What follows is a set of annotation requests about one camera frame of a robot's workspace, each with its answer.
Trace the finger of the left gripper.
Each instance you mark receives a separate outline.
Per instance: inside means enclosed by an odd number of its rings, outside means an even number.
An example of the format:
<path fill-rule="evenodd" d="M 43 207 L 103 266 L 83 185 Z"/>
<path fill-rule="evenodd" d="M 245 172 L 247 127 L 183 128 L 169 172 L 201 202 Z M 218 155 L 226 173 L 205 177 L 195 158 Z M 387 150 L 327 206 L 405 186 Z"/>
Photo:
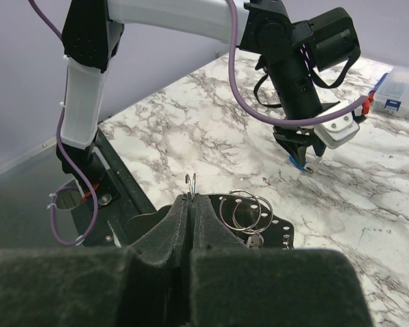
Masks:
<path fill-rule="evenodd" d="M 314 149 L 315 155 L 317 157 L 322 157 L 324 152 L 327 149 L 326 144 L 317 136 L 311 136 L 312 138 L 312 147 Z"/>
<path fill-rule="evenodd" d="M 306 163 L 306 151 L 309 146 L 306 144 L 299 144 L 291 142 L 289 144 L 290 156 L 293 156 L 299 165 Z"/>

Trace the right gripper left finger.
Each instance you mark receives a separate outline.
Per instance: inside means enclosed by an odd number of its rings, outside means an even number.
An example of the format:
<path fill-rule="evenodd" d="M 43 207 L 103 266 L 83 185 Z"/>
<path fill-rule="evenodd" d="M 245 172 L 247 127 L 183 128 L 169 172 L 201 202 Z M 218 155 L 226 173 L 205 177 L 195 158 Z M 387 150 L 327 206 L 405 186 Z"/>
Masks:
<path fill-rule="evenodd" d="M 190 197 L 124 247 L 0 250 L 0 326 L 186 326 Z"/>

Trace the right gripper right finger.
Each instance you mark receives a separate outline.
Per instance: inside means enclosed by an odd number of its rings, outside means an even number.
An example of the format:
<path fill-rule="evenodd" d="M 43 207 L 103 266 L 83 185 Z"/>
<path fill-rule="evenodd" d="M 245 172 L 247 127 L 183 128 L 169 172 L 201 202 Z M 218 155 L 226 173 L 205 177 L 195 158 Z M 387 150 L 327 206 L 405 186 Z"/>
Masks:
<path fill-rule="evenodd" d="M 191 326 L 371 326 L 345 255 L 295 249 L 294 228 L 250 193 L 196 195 Z"/>

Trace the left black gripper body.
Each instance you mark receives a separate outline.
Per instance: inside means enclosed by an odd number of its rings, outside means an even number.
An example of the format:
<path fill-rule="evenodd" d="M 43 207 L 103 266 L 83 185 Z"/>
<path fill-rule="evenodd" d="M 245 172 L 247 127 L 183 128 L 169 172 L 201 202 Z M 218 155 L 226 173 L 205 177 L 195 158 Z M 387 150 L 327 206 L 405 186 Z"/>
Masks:
<path fill-rule="evenodd" d="M 320 113 L 331 109 L 337 102 L 321 103 L 319 99 L 314 100 L 294 100 L 289 107 L 284 108 L 284 112 L 289 120 L 310 119 Z M 289 144 L 299 143 L 312 147 L 312 138 L 315 136 L 311 127 L 273 127 L 273 135 L 279 145 L 289 152 Z"/>

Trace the small split keyring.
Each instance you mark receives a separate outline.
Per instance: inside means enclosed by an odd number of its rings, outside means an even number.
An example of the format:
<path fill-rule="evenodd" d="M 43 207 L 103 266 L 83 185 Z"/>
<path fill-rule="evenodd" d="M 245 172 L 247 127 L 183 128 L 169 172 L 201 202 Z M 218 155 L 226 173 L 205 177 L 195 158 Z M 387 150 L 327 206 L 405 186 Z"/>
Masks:
<path fill-rule="evenodd" d="M 193 173 L 192 176 L 190 176 L 189 174 L 186 174 L 185 183 L 187 184 L 189 188 L 189 193 L 191 194 L 191 198 L 193 200 L 196 195 L 196 174 Z"/>

